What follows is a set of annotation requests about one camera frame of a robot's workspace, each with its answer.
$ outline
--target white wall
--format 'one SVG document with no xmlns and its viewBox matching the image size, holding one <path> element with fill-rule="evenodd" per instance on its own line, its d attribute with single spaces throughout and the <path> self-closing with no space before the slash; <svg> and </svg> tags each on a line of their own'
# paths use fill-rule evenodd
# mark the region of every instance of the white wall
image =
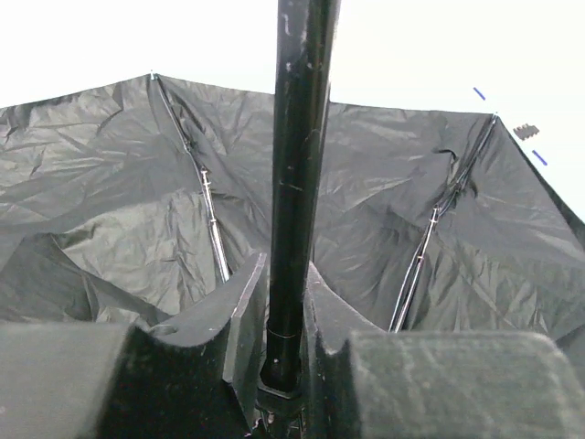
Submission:
<svg viewBox="0 0 585 439">
<path fill-rule="evenodd" d="M 581 2 L 342 1 L 334 101 L 498 111 L 510 128 L 535 124 L 541 133 L 522 147 L 585 219 Z M 272 92 L 276 6 L 276 0 L 5 0 L 0 107 L 150 70 Z"/>
</svg>

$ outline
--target wrinkled black fabric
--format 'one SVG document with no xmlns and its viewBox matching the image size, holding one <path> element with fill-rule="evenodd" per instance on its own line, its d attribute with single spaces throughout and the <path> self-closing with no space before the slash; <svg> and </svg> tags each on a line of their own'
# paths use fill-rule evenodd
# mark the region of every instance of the wrinkled black fabric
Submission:
<svg viewBox="0 0 585 439">
<path fill-rule="evenodd" d="M 163 81 L 237 269 L 270 248 L 273 98 Z M 488 117 L 331 105 L 314 263 L 376 325 Z M 0 170 L 1 320 L 151 326 L 215 289 L 195 171 L 148 77 L 0 110 Z M 570 213 L 498 123 L 431 239 L 407 326 L 536 330 L 585 377 L 583 223 Z"/>
</svg>

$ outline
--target blue line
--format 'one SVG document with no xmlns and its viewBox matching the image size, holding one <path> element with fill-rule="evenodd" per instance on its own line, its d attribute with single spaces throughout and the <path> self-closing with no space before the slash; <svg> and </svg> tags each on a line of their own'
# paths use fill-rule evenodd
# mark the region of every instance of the blue line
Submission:
<svg viewBox="0 0 585 439">
<path fill-rule="evenodd" d="M 544 166 L 548 166 L 547 161 L 544 158 L 542 158 L 542 156 L 539 153 L 537 153 L 536 150 L 532 150 L 532 154 L 534 154 L 538 158 L 538 160 L 542 162 Z"/>
<path fill-rule="evenodd" d="M 479 95 L 479 97 L 485 101 L 485 96 L 479 90 L 477 90 L 477 87 L 473 87 L 473 89 Z"/>
</svg>

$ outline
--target metal pole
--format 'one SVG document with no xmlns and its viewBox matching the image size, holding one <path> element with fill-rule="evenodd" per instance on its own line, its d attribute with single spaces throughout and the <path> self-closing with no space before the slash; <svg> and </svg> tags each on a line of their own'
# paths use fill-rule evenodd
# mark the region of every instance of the metal pole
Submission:
<svg viewBox="0 0 585 439">
<path fill-rule="evenodd" d="M 274 102 L 270 317 L 263 383 L 297 384 L 340 0 L 279 0 Z"/>
</svg>

